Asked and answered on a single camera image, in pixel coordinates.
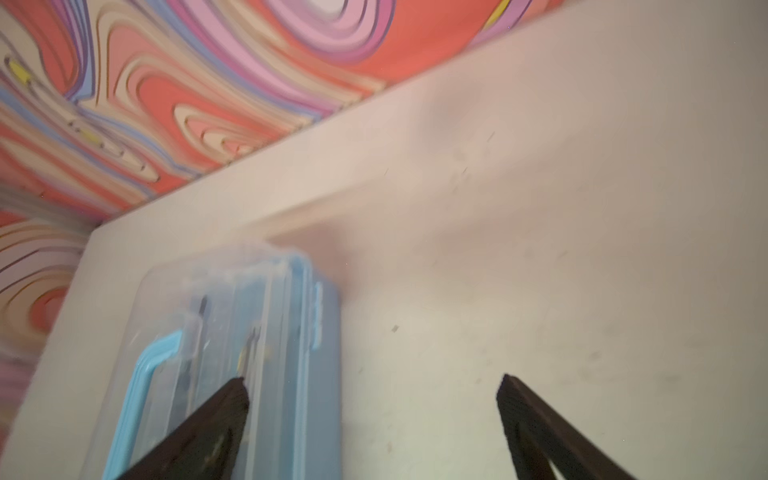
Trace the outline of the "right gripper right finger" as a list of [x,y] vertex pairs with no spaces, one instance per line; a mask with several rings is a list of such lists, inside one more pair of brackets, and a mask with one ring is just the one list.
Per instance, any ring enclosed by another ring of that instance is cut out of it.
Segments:
[[503,376],[496,402],[519,479],[632,477],[519,378]]

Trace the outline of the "blue plastic tool box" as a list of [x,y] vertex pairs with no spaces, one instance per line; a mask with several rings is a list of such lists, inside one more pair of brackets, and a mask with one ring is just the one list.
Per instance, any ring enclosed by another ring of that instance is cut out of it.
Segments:
[[304,253],[266,244],[147,273],[82,477],[119,477],[236,378],[250,409],[235,478],[341,477],[339,293]]

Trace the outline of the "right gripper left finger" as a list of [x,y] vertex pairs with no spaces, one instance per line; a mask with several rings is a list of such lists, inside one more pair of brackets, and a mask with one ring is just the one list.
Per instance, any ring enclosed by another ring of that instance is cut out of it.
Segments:
[[244,379],[229,380],[121,478],[231,478],[249,408]]

